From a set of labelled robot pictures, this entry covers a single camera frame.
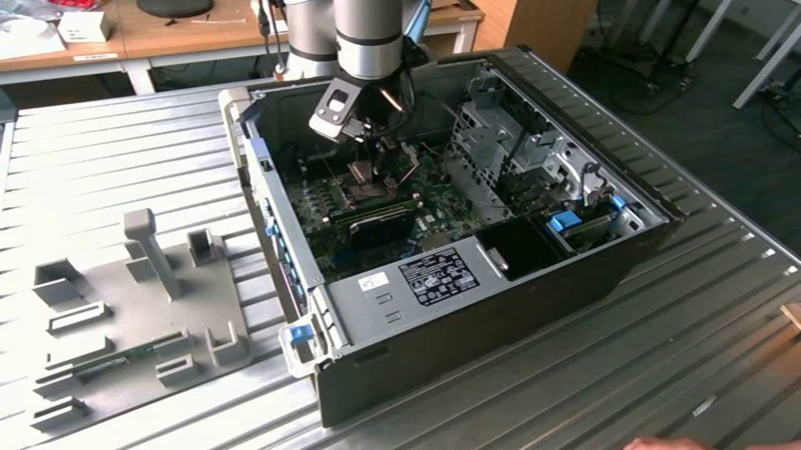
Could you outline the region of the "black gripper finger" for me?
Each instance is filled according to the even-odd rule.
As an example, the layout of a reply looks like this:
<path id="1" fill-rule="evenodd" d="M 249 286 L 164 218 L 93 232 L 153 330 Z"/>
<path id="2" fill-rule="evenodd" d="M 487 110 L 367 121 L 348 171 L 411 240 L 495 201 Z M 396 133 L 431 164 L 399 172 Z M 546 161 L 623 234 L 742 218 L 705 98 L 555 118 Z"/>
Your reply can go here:
<path id="1" fill-rule="evenodd" d="M 373 178 L 384 185 L 396 162 L 396 140 L 377 140 L 373 148 Z"/>

